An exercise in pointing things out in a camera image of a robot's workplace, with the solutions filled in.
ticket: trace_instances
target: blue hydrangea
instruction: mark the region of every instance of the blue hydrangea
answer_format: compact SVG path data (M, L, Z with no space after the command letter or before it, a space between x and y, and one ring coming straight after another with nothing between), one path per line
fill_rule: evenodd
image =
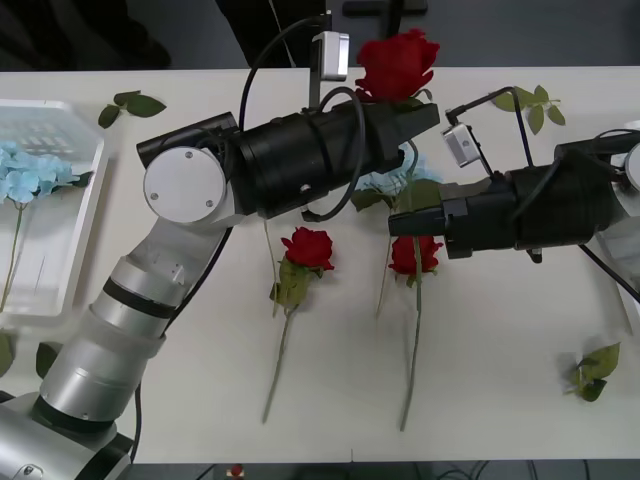
M389 196L395 196L400 193L407 186L407 174L411 165L413 165L413 149L407 143L400 145L400 148L404 151L404 162L395 170L391 170L387 173L370 173L360 177L356 190L366 190L374 188L381 193ZM413 171L414 180L426 178L436 182L442 182L442 178L435 172L430 170L427 166L427 156L424 154L418 155L418 163Z
M50 195L54 188L72 185L71 163L55 155L31 155L15 142L0 142L0 203L10 198L29 203Z

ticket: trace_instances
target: rose stem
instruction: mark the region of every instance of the rose stem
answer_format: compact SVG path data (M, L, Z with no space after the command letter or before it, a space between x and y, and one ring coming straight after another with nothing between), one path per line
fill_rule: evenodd
M282 338L280 339L280 351L278 352L278 362L276 363L276 371L273 374L273 381L271 382L271 388L269 389L269 396L267 397L267 403L264 406L264 412L262 413L262 423L267 423L267 418L269 418L269 410L271 410L271 403L273 402L273 396L276 393L276 386L278 385L278 380L280 379L280 370L282 368L282 357L284 356L284 348L287 340L287 331L291 326L291 320L293 320L293 314L298 309L296 305L291 310L285 312L285 322L284 329L282 330Z
M413 150L413 163L411 168L407 172L407 186L409 190L409 210L413 211L413 172L418 164L418 147L409 140L409 146ZM420 251L420 238L413 237L413 250L416 257L416 282L418 283L416 292L416 310L418 310L418 317L416 319L416 335L413 339L413 355L411 356L411 370L409 373L409 386L407 388L407 396L404 401L404 408L402 409L402 420L400 421L400 431L404 432L404 428L407 425L407 417L409 416L409 408L411 408L411 399L413 398L413 386L416 380L416 359L418 358L418 341L420 340L420 317L422 317L422 252Z
M416 283L418 284L416 292L416 309L418 310L418 318L416 319L416 336L413 341L413 355L411 357L409 388L407 389L407 397L405 399L404 409L402 411L402 421L400 422L401 432L404 432L404 427L407 425L409 408L411 408L411 398L413 397L413 386L416 380L416 359L418 358L418 342L420 340L420 317L422 316L422 252L420 252L420 240L418 239L418 237L413 237L413 249L415 250L416 255Z
M391 253L391 235L389 235L389 242L387 243L387 255L384 257L384 273L382 274L382 285L380 285L380 298L378 299L378 308L376 308L376 320L380 317L382 310L382 297L384 295L384 283L387 279L387 262L389 261L389 254Z
M267 237L267 245L269 246L269 255L271 255L271 268L273 269L273 313L271 316L276 318L278 313L278 275L276 274L276 259L273 256L273 248L271 248L271 239L269 238L269 227L267 220L264 220L264 234Z
M16 223L16 233L13 236L13 248L11 249L11 261L9 262L9 272L7 273L7 282L4 285L4 292L2 293L2 302L0 302L0 312L4 311L4 306L7 303L7 297L9 297L9 291L11 290L11 276L13 275L14 261L16 258L16 246L18 245L18 232L20 231L20 225L22 224L22 212L27 207L26 204L20 204L20 206L13 204L18 210L18 222Z

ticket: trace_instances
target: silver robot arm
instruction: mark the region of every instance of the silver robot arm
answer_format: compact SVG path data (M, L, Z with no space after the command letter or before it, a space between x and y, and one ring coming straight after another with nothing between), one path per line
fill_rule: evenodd
M122 257L40 387L0 406L0 479L115 479L129 465L118 419L147 361L227 229L243 216L218 160L174 148L148 167L158 220Z

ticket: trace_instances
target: plastic tray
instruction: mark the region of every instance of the plastic tray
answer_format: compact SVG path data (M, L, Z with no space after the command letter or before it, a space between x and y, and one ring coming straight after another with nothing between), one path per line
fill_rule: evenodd
M23 214L15 274L0 313L0 328L57 328L73 301L104 180L104 138L68 104L0 100L0 140L14 141L33 154L57 155L71 162L76 174L94 172L87 188L63 189L36 199ZM0 205L0 294L9 269L17 214L12 202Z

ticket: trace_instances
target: green leaf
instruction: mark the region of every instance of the green leaf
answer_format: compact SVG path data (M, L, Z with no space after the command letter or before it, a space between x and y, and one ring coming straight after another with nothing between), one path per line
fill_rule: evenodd
M566 125L567 120L562 115L562 112L555 105L551 105L549 110L547 110L547 115L549 116L549 120L551 120L556 125Z
M113 97L113 102L120 107L124 107L129 100L137 95L140 95L140 90L136 90L135 92L118 93Z
M413 210L440 205L440 188L438 185L438 182L426 178L414 180L411 188L405 187L398 195L399 210L408 212L409 205L413 207Z
M278 283L278 298L276 302L285 307L300 305L307 297L307 290L311 282L312 272L306 267L291 263L286 258L280 262L280 283ZM273 300L274 287L271 288L269 298Z
M548 102L549 101L549 94L547 93L547 91L542 88L541 85L538 85L535 89L535 91L533 92L533 94L536 97L536 102Z
M589 380L601 380L608 377L618 366L620 343L601 348L586 355L582 360L582 372Z
M536 105L529 110L527 121L529 122L529 127L533 134L537 135L544 124L544 109L542 108L542 105Z
M56 361L58 353L62 349L62 345L59 343L41 343L38 345L38 353L36 354L36 373L44 380L47 376L49 369Z
M516 90L516 94L518 95L520 106L522 108L528 107L529 105L536 103L536 97L533 93L521 87L514 87L514 88Z
M136 117L149 118L167 108L162 102L146 95L136 95L127 102L127 112Z
M115 105L107 105L100 113L100 117L98 118L98 125L102 128L109 128L113 125L113 122L116 121L118 116L120 115L120 107L116 107Z
M600 394L602 393L602 390L604 390L606 384L606 380L595 379L593 383L584 385L578 392L578 395L587 402L595 402L598 397L600 397Z
M516 106L513 103L513 96L509 92L503 93L499 97L494 98L493 104L500 110L504 110L505 112L516 111ZM522 110L522 108L524 108L524 105L522 104L522 102L520 102L520 109Z
M378 192L373 188L367 188L366 190L356 190L351 195L351 203L356 207L356 211L364 210L375 205L378 202L384 202L387 207L393 208L393 198Z
M9 371L13 363L12 338L6 333L0 333L0 377Z

